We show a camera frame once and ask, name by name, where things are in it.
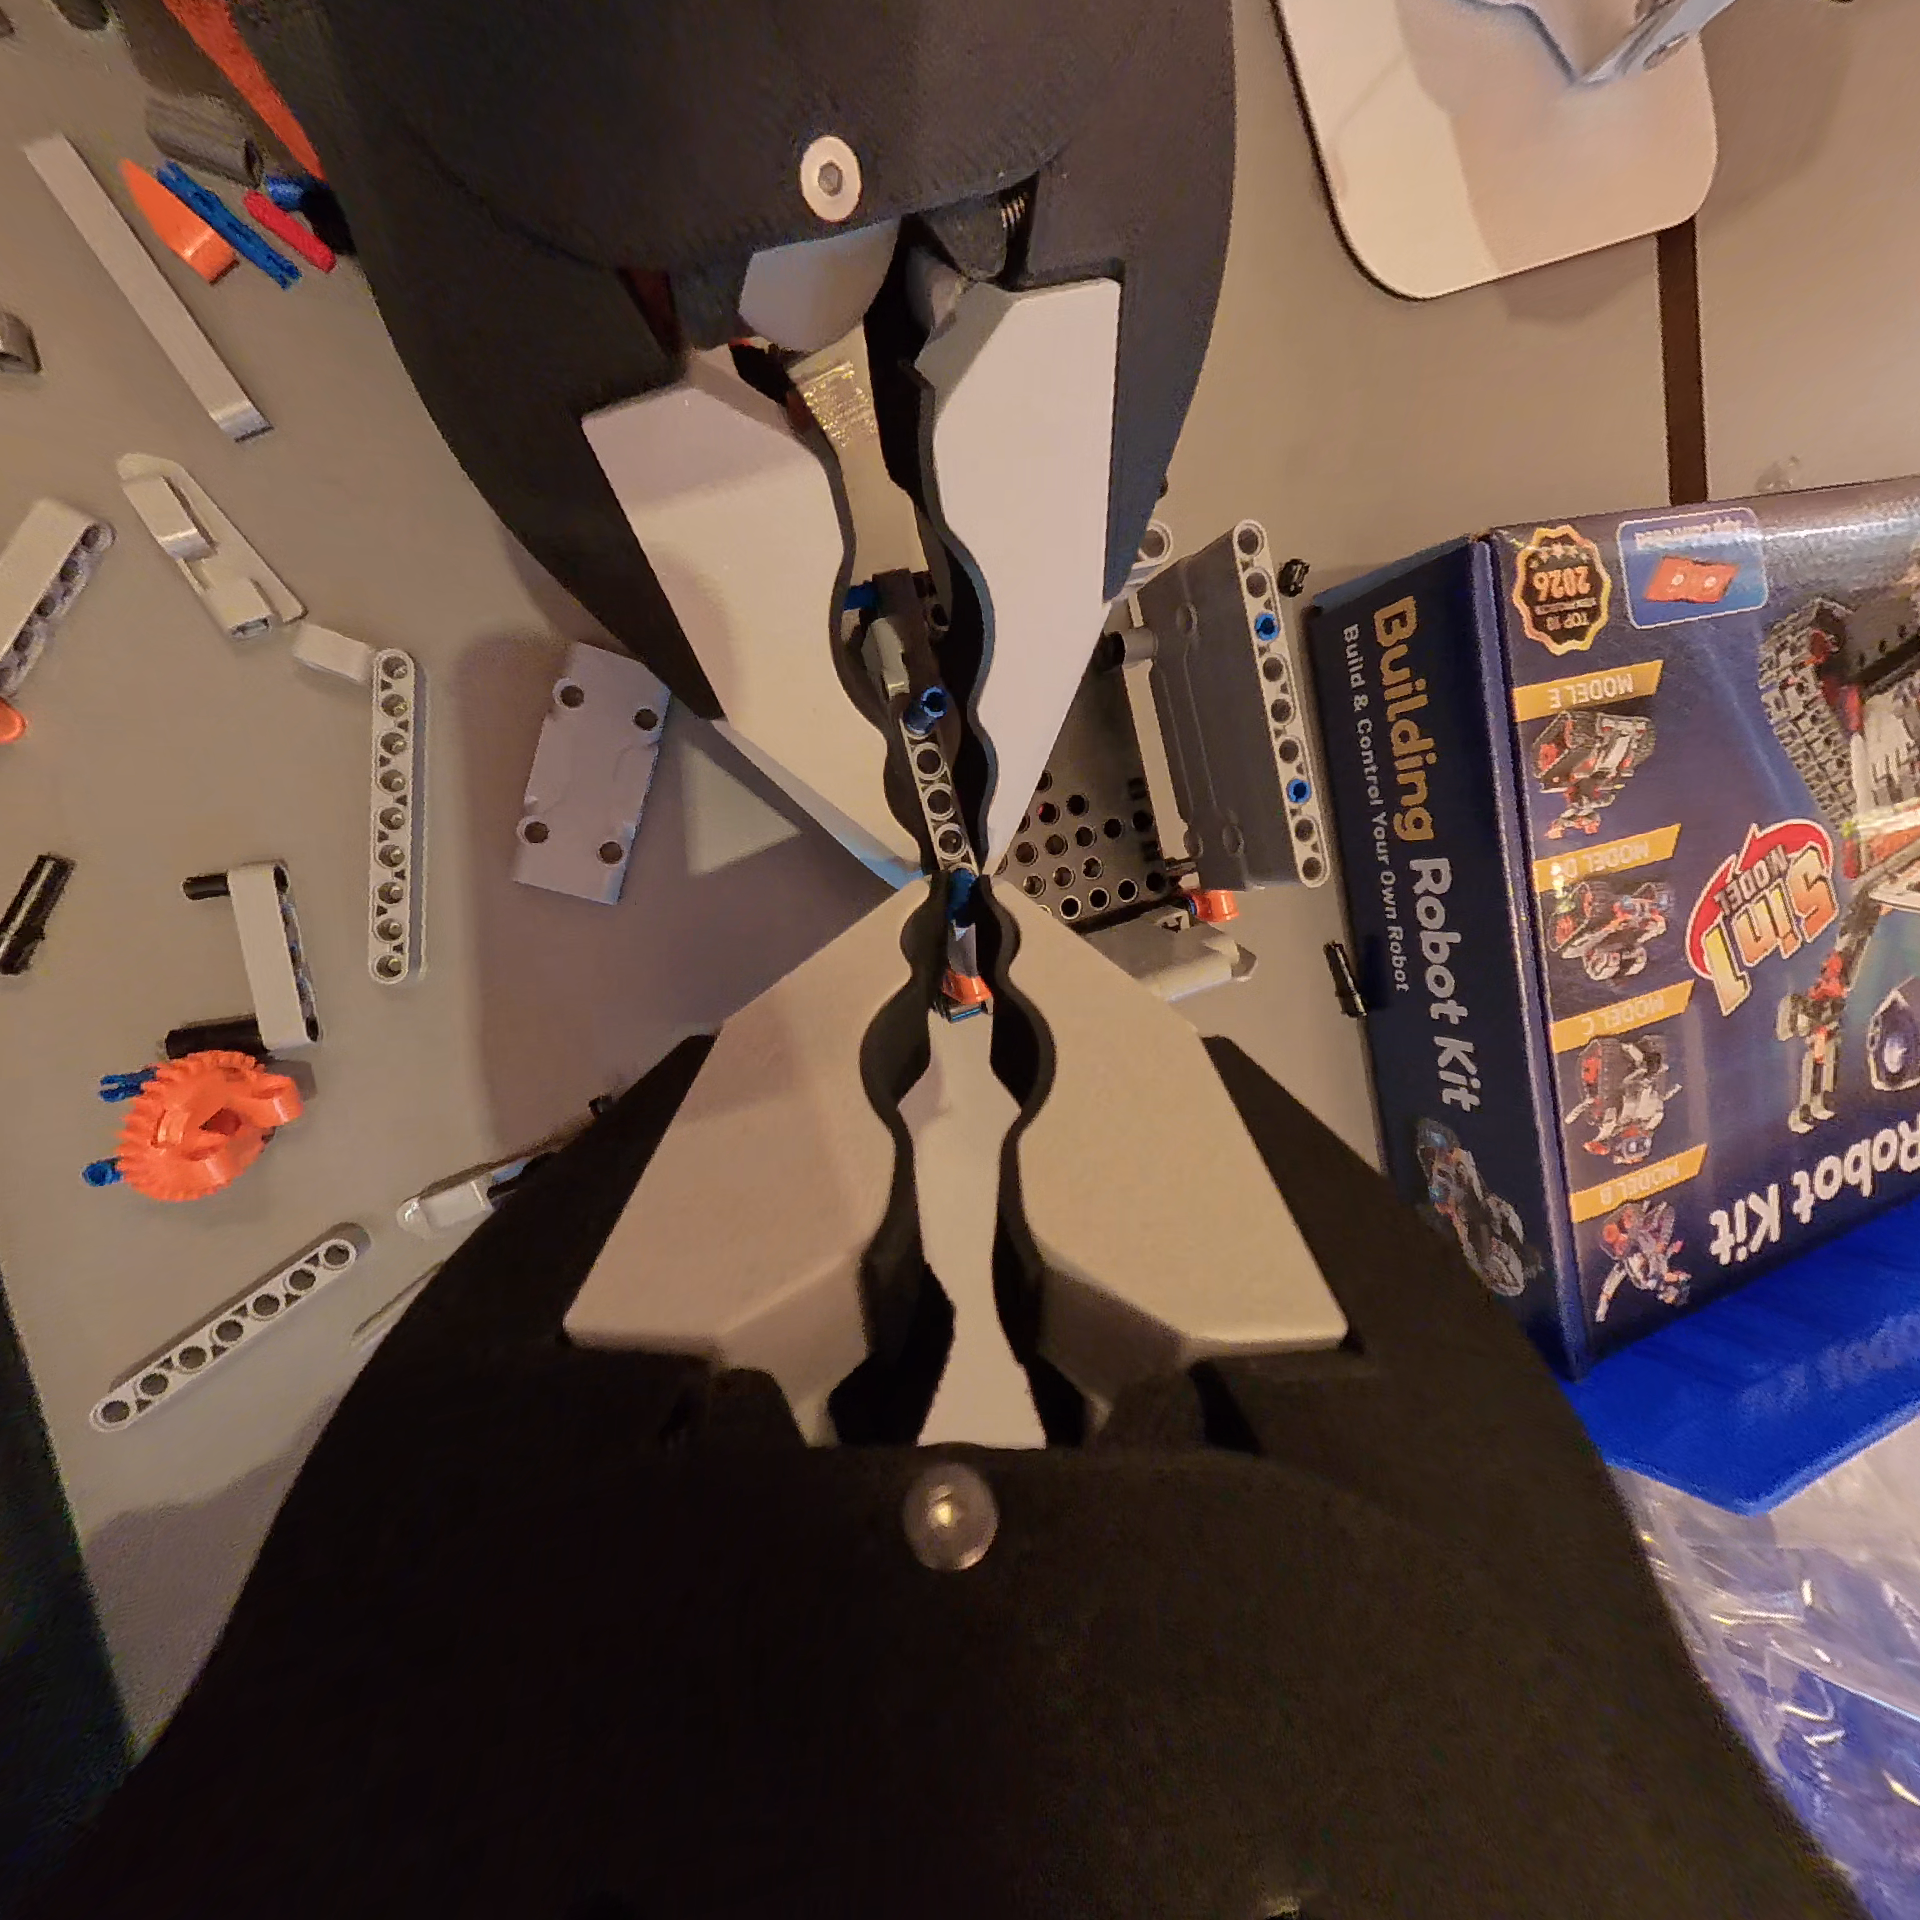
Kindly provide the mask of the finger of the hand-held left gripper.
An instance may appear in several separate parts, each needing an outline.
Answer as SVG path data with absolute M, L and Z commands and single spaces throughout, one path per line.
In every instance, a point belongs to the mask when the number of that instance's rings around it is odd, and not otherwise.
M 918 357 L 932 521 L 981 613 L 969 699 L 981 852 L 1008 856 L 1111 604 L 1106 589 L 1121 288 L 969 282 Z
M 849 535 L 823 458 L 737 374 L 685 374 L 582 418 L 718 702 L 728 744 L 890 886 L 922 873 L 880 727 L 838 658 Z

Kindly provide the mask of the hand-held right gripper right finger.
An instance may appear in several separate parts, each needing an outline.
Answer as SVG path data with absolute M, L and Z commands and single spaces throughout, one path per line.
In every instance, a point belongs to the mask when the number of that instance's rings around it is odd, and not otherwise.
M 1124 1390 L 1197 1365 L 1321 1354 L 1349 1326 L 1193 1027 L 1015 886 L 978 890 L 989 1069 L 1015 1113 L 991 1283 L 1023 1412 L 984 1447 L 1043 1448 Z

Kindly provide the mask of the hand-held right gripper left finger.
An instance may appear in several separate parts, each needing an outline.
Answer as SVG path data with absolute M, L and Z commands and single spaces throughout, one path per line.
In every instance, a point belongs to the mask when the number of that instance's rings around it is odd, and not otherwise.
M 929 1066 L 924 879 L 722 1024 L 566 1315 L 588 1349 L 757 1372 L 810 1443 L 909 1445 L 948 1365 L 900 1107 Z

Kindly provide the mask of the grey black robot model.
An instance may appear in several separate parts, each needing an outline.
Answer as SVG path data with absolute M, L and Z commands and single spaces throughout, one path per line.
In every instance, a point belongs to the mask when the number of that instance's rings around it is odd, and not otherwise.
M 998 875 L 1166 1003 L 1245 981 L 1239 900 L 1331 877 L 1303 561 L 1154 518 Z

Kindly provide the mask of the orange gear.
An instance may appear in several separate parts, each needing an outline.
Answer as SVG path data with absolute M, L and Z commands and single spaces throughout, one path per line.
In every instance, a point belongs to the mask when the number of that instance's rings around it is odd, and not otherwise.
M 104 1072 L 98 1099 L 126 1114 L 114 1155 L 81 1169 L 84 1187 L 129 1187 L 161 1205 L 229 1189 L 306 1107 L 293 1077 L 238 1050 Z

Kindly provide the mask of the grey flat panel piece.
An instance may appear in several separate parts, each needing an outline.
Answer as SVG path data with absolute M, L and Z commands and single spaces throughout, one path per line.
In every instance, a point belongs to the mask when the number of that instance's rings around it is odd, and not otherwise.
M 518 884 L 620 900 L 668 710 L 665 686 L 639 661 L 588 643 L 567 649 L 515 824 Z

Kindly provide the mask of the orange grey small subassembly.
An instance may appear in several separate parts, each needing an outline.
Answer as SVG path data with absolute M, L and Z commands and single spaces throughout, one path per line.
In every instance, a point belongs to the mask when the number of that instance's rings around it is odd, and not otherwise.
M 419 1238 L 466 1231 L 495 1212 L 557 1152 L 557 1146 L 539 1146 L 440 1179 L 395 1206 L 395 1226 Z

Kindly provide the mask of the orange wedge piece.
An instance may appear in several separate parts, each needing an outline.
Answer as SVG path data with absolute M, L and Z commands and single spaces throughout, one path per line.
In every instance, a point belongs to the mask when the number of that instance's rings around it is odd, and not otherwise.
M 119 158 L 116 170 L 132 207 L 156 243 L 193 276 L 206 285 L 217 285 L 238 267 L 238 252 L 232 245 L 201 214 L 182 203 L 171 189 L 164 186 L 154 172 L 132 158 Z

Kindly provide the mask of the smooth light grey bar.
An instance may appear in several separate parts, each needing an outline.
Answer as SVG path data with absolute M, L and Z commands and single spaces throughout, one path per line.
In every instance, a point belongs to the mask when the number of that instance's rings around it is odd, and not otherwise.
M 19 154 L 207 421 L 233 444 L 270 434 L 272 421 L 232 374 L 74 144 L 47 134 L 24 143 Z

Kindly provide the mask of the light grey connector pieces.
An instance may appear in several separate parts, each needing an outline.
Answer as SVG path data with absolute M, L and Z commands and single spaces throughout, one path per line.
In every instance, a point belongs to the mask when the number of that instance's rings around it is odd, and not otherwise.
M 123 453 L 114 471 L 132 514 L 227 643 L 252 646 L 285 639 L 306 668 L 355 686 L 372 685 L 372 649 L 316 625 L 299 597 L 183 466 Z

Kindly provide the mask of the robot kit box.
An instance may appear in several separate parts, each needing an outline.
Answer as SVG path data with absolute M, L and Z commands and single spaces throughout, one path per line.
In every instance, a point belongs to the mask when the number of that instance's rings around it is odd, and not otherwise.
M 1916 1198 L 1916 479 L 1497 526 L 1303 637 L 1383 1172 L 1563 1378 Z

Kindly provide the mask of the wooden board document stand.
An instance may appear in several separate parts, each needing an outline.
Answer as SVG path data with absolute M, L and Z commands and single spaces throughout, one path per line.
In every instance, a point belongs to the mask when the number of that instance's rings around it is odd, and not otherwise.
M 1724 2 L 1276 2 L 1355 265 L 1431 301 L 1692 220 Z

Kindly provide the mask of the short light grey beam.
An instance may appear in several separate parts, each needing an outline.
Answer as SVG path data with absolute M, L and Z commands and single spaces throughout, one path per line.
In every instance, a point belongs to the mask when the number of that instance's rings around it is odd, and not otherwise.
M 11 704 L 116 541 L 114 526 L 37 497 L 2 553 L 2 700 Z

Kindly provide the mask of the black perforated panel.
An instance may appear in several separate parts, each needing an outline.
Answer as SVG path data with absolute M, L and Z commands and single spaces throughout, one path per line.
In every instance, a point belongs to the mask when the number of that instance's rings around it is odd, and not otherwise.
M 2 1311 L 2 1891 L 14 1908 L 126 1776 L 127 1719 L 11 1311 Z

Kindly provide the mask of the grey frame with black pins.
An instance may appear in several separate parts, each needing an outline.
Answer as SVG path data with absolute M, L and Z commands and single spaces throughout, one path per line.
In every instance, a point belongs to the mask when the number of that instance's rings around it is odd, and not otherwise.
M 321 1042 L 323 1028 L 292 897 L 280 860 L 183 877 L 183 900 L 226 900 L 241 951 L 252 1014 L 186 1023 L 164 1038 L 164 1059 L 195 1052 L 245 1052 L 258 1060 L 292 1057 Z

